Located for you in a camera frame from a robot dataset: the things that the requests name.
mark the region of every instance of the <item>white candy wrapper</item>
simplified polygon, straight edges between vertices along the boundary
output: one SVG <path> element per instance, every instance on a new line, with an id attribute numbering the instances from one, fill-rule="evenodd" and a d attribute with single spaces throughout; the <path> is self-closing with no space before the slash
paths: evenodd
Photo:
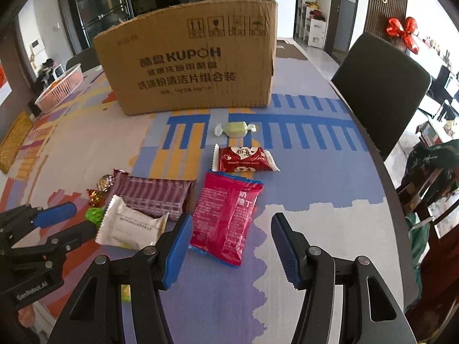
<path id="1" fill-rule="evenodd" d="M 113 195 L 97 233 L 96 243 L 130 249 L 155 245 L 164 232 L 169 213 L 154 219 L 129 208 L 123 199 Z"/>

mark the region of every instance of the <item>yellow cushion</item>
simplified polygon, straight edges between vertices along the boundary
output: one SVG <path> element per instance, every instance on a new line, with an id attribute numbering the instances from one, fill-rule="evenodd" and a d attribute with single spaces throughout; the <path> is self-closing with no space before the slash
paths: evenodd
<path id="1" fill-rule="evenodd" d="M 10 170 L 22 143 L 33 126 L 29 115 L 22 111 L 0 143 L 0 170 L 3 173 L 7 174 Z"/>

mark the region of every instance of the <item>metal bolt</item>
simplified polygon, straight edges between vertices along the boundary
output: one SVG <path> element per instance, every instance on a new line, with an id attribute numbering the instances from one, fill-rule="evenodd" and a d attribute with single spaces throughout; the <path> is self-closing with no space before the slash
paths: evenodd
<path id="1" fill-rule="evenodd" d="M 156 253 L 156 247 L 155 246 L 146 246 L 144 248 L 144 254 L 146 255 L 154 255 Z"/>
<path id="2" fill-rule="evenodd" d="M 362 265 L 369 265 L 370 264 L 370 259 L 368 257 L 366 257 L 366 256 L 359 256 L 357 261 L 359 262 L 359 264 L 362 264 Z"/>
<path id="3" fill-rule="evenodd" d="M 319 256 L 322 253 L 322 250 L 319 247 L 312 246 L 309 248 L 309 252 L 312 255 Z"/>
<path id="4" fill-rule="evenodd" d="M 96 262 L 97 265 L 102 265 L 102 264 L 105 264 L 106 261 L 107 261 L 107 256 L 105 255 L 100 255 L 100 256 L 97 256 L 94 261 Z"/>

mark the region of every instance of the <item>blue rubber tip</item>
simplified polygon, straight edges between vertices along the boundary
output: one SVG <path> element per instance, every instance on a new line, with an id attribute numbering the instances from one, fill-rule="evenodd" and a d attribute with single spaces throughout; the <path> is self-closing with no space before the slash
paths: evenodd
<path id="1" fill-rule="evenodd" d="M 287 280 L 298 288 L 301 283 L 300 262 L 280 221 L 275 216 L 271 220 L 271 235 Z"/>
<path id="2" fill-rule="evenodd" d="M 41 211 L 35 217 L 34 225 L 44 229 L 59 222 L 69 220 L 77 214 L 77 207 L 72 202 L 57 205 Z"/>
<path id="3" fill-rule="evenodd" d="M 177 281 L 192 235 L 193 220 L 191 216 L 187 215 L 166 259 L 166 272 L 162 280 L 166 290 Z"/>

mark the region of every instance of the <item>wood slat wall panel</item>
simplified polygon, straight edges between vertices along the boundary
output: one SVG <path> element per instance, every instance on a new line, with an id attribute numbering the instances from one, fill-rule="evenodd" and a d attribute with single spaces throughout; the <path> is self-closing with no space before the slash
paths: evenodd
<path id="1" fill-rule="evenodd" d="M 367 20 L 363 31 L 387 39 L 387 20 L 391 17 L 396 17 L 404 24 L 407 1 L 387 0 L 387 3 L 384 3 L 382 0 L 369 0 Z"/>

